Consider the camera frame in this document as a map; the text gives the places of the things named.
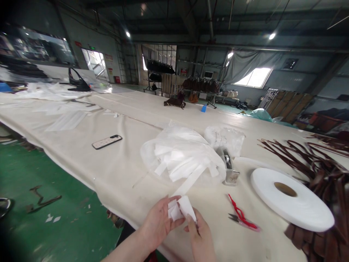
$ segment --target cutting table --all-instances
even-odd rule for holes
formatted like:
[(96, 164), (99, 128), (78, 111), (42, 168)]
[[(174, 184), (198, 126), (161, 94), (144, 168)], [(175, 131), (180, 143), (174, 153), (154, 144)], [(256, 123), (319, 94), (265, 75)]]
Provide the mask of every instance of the cutting table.
[[(0, 94), (0, 103), (14, 102), (16, 95)], [(241, 156), (268, 163), (290, 175), (301, 176), (272, 153), (259, 147), (257, 139), (292, 139), (304, 143), (307, 132), (240, 116), (219, 109), (187, 103), (184, 110), (163, 106), (167, 98), (142, 92), (92, 94), (85, 100), (120, 115), (90, 112), (73, 130), (45, 132), (59, 115), (32, 112), (31, 108), (0, 107), (0, 121), (44, 149), (46, 154), (73, 177), (94, 190), (101, 203), (134, 228), (141, 226), (149, 209), (179, 184), (164, 183), (149, 174), (140, 156), (140, 147), (154, 139), (171, 121), (192, 128), (203, 135), (209, 125), (224, 124), (246, 135)], [(33, 109), (45, 103), (33, 100)], [(123, 140), (95, 150), (91, 144), (111, 135)], [(345, 160), (338, 160), (346, 165)], [(306, 261), (284, 235), (288, 222), (273, 212), (254, 192), (250, 175), (258, 166), (235, 163), (240, 171), (238, 185), (214, 188), (192, 187), (187, 195), (209, 224), (218, 261)], [(260, 233), (231, 222), (233, 207), (230, 194), (246, 217), (258, 224)], [(192, 261), (189, 235), (184, 225), (173, 230), (158, 248), (170, 261)]]

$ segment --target doorway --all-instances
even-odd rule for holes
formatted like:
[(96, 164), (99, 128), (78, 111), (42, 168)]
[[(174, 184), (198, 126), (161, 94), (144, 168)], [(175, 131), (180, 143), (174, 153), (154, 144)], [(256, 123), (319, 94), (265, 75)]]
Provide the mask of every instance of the doorway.
[(96, 78), (110, 82), (103, 54), (83, 48), (81, 50), (83, 51), (88, 69), (95, 73)]

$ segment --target red-handled scissors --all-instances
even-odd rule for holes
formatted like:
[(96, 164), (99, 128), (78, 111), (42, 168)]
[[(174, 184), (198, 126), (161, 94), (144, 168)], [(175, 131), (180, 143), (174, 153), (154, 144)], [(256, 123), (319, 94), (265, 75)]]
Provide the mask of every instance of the red-handled scissors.
[(255, 225), (254, 223), (252, 223), (251, 221), (249, 221), (249, 220), (247, 220), (247, 219), (245, 218), (244, 213), (242, 212), (242, 210), (241, 210), (240, 208), (238, 208), (238, 207), (236, 206), (236, 203), (234, 202), (234, 200), (232, 199), (232, 197), (230, 196), (230, 194), (228, 194), (228, 196), (229, 196), (230, 200), (232, 201), (232, 204), (233, 204), (233, 207), (234, 207), (234, 209), (235, 209), (235, 212), (236, 212), (237, 215), (238, 215), (238, 217), (237, 217), (236, 215), (229, 214), (229, 215), (230, 215), (229, 218), (230, 218), (231, 220), (233, 220), (233, 221), (239, 223), (239, 224), (242, 225), (242, 226), (248, 227), (249, 229), (252, 229), (252, 230), (257, 231), (257, 232), (261, 231), (261, 229), (260, 229), (257, 225)]

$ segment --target wrist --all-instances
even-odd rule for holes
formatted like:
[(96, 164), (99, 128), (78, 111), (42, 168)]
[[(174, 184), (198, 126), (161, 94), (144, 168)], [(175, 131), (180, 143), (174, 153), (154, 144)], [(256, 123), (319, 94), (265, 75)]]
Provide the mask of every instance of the wrist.
[(143, 250), (148, 255), (154, 251), (154, 249), (150, 246), (151, 240), (149, 239), (149, 236), (145, 233), (144, 228), (141, 226), (139, 229), (136, 230), (136, 239), (139, 243), (139, 248)]

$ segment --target red sign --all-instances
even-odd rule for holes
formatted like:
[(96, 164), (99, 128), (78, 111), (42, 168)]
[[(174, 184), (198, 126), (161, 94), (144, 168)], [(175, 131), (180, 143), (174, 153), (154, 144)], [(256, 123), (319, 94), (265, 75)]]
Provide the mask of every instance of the red sign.
[(76, 44), (78, 47), (83, 47), (83, 45), (82, 45), (80, 42), (78, 42), (78, 41), (75, 41), (75, 44)]
[(119, 76), (114, 76), (115, 83), (120, 84), (120, 77)]
[(187, 76), (188, 75), (188, 69), (187, 68), (181, 68), (181, 76)]

